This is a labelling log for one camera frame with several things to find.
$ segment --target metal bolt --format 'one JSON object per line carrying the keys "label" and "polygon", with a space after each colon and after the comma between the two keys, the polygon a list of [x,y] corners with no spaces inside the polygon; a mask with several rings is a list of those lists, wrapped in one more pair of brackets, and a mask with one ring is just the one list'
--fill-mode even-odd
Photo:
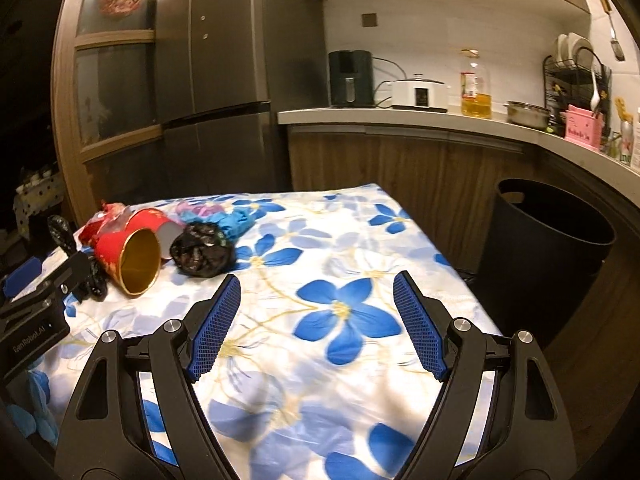
{"label": "metal bolt", "polygon": [[522,341],[523,343],[531,343],[533,341],[533,336],[526,330],[520,330],[518,332],[518,339],[520,339],[520,341]]}
{"label": "metal bolt", "polygon": [[458,318],[453,322],[453,326],[460,332],[468,332],[471,330],[471,323],[463,317]]}
{"label": "metal bolt", "polygon": [[170,319],[162,327],[166,332],[176,332],[181,326],[182,323],[180,322],[180,320]]}
{"label": "metal bolt", "polygon": [[116,333],[113,330],[107,330],[104,334],[102,334],[101,338],[103,343],[110,343],[114,339],[116,339]]}

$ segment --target black dish rack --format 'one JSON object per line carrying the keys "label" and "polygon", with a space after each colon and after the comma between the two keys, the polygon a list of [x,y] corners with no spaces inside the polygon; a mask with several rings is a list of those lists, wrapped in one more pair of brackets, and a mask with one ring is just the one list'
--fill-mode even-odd
{"label": "black dish rack", "polygon": [[[611,115],[611,69],[603,65],[596,53],[586,46],[578,49],[575,59],[580,60],[580,53],[585,50],[590,52],[600,71],[596,71],[596,85],[600,93],[600,112],[604,115],[604,129],[602,138],[609,138]],[[545,57],[543,62],[543,75],[545,80],[545,108],[551,111],[550,125],[555,126],[557,133],[564,137],[566,121],[560,115],[569,105],[591,109],[591,97],[593,96],[593,80],[591,69],[575,62],[574,60],[554,61],[553,56]]]}

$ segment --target black trash can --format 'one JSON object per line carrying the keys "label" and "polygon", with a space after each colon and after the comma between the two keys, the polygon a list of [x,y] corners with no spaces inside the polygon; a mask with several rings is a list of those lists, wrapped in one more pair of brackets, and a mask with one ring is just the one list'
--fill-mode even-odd
{"label": "black trash can", "polygon": [[526,329],[544,348],[587,295],[616,232],[596,208],[557,187],[511,178],[496,191],[470,287],[505,336]]}

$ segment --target kitchen counter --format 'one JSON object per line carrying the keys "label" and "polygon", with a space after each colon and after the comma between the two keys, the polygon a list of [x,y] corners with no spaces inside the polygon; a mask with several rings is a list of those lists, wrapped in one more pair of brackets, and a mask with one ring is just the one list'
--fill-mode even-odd
{"label": "kitchen counter", "polygon": [[[443,114],[418,110],[386,110],[382,108],[314,108],[280,112],[278,114],[278,122],[287,125],[369,124],[408,126],[420,129],[416,129],[411,133],[403,131],[403,135],[433,138],[433,134],[429,130],[470,132],[534,144],[561,156],[576,166],[580,166],[640,208],[640,174],[606,155],[592,152],[555,135],[517,126],[516,124],[509,124],[505,122],[505,118],[506,116],[498,115],[498,120],[488,120],[466,117],[455,113]],[[367,130],[363,129],[361,133],[367,133]],[[369,133],[380,134],[380,131],[369,130]]]}
{"label": "kitchen counter", "polygon": [[560,137],[496,119],[380,108],[278,115],[289,132],[295,191],[375,182],[457,269],[478,268],[495,185],[505,178],[560,187],[609,219],[616,243],[582,305],[545,349],[584,463],[640,381],[640,175]]}

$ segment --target gray refrigerator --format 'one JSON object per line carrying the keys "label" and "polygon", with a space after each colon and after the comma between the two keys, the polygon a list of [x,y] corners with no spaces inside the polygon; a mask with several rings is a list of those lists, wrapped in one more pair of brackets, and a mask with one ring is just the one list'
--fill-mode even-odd
{"label": "gray refrigerator", "polygon": [[328,105],[322,0],[158,0],[174,196],[290,189],[283,110]]}

